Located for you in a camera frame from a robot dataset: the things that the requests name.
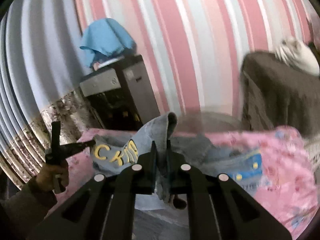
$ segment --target human hand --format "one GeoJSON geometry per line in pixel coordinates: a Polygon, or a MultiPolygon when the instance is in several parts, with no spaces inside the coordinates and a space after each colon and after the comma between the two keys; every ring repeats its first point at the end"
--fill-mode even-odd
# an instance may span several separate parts
{"type": "Polygon", "coordinates": [[[64,160],[60,166],[44,164],[39,174],[36,177],[38,187],[49,192],[54,189],[53,178],[56,174],[61,174],[61,184],[66,187],[69,184],[69,169],[68,162],[64,160]]]}

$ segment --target striped wall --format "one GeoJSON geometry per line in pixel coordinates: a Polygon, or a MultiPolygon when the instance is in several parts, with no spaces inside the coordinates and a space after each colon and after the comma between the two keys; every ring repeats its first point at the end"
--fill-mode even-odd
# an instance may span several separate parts
{"type": "Polygon", "coordinates": [[[308,0],[76,0],[82,30],[117,20],[138,45],[161,113],[238,116],[244,55],[310,41],[308,0]]]}

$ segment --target white cloth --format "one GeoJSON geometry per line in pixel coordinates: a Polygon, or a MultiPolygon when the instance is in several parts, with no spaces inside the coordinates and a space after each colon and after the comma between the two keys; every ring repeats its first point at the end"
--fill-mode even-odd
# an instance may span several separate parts
{"type": "Polygon", "coordinates": [[[288,66],[319,76],[319,64],[310,48],[294,37],[288,37],[276,48],[276,58],[288,66]]]}

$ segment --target sleeve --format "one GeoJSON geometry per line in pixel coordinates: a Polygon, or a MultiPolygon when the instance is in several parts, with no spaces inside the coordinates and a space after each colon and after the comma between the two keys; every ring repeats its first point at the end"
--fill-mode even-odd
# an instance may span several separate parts
{"type": "Polygon", "coordinates": [[[20,192],[2,202],[2,206],[17,233],[26,238],[56,203],[54,193],[41,191],[33,177],[20,192]]]}

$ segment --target curtain fold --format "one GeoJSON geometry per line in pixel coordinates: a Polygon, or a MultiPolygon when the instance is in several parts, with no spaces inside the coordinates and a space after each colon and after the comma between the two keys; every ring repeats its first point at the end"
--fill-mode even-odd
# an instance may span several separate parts
{"type": "Polygon", "coordinates": [[[0,23],[0,167],[21,188],[38,174],[50,147],[99,127],[79,90],[82,64],[73,0],[14,0],[0,23]]]}

